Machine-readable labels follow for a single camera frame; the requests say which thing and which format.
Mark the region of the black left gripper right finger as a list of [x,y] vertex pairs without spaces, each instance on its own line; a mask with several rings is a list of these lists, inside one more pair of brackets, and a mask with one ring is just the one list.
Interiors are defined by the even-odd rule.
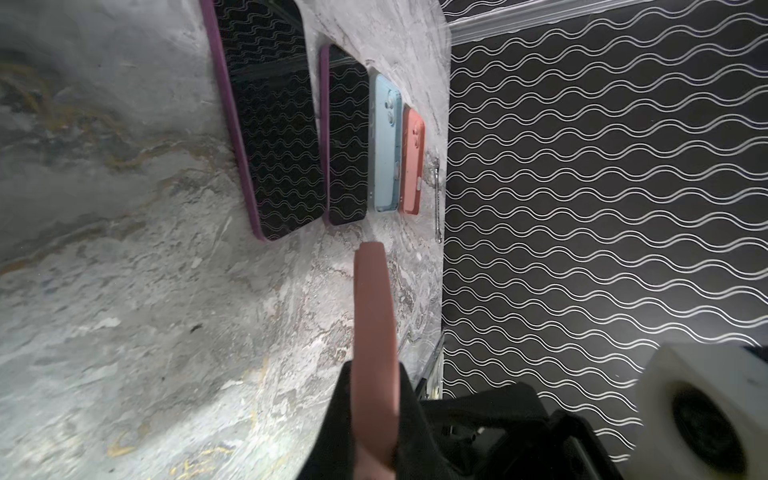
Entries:
[[402,363],[399,426],[395,451],[397,479],[458,479],[443,458]]

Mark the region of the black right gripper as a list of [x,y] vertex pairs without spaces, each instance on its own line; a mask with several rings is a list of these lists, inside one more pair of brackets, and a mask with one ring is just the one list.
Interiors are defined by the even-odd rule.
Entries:
[[548,413],[535,390],[515,383],[443,400],[421,400],[433,460],[448,479],[620,479],[591,425]]

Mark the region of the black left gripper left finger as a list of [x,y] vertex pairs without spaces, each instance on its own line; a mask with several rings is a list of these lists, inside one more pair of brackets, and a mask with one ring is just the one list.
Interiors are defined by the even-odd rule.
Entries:
[[297,478],[348,480],[353,478],[355,443],[351,419],[352,362],[343,364],[317,439]]

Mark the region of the black phone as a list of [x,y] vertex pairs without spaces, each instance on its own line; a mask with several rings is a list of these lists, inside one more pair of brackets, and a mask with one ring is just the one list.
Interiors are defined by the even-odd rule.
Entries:
[[293,1],[201,9],[252,230],[276,241],[326,209],[301,12]]
[[400,413],[396,325],[384,246],[364,242],[354,257],[350,407],[355,479],[395,477]]

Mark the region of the pink phone case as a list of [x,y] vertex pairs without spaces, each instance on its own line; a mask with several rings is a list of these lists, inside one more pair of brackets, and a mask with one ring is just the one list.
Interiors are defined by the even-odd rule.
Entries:
[[419,113],[408,105],[404,108],[403,121],[399,211],[417,215],[420,211],[426,128]]

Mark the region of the light blue phone case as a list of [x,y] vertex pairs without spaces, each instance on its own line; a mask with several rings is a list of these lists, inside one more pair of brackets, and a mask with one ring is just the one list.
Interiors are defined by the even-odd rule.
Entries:
[[368,203],[374,212],[399,206],[403,100],[397,86],[376,70],[369,75]]

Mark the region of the black phone taken from case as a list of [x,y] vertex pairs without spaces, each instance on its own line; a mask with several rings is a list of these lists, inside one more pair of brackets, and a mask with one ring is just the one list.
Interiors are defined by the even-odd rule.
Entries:
[[342,226],[367,212],[369,74],[352,55],[328,44],[320,53],[320,86],[325,219]]

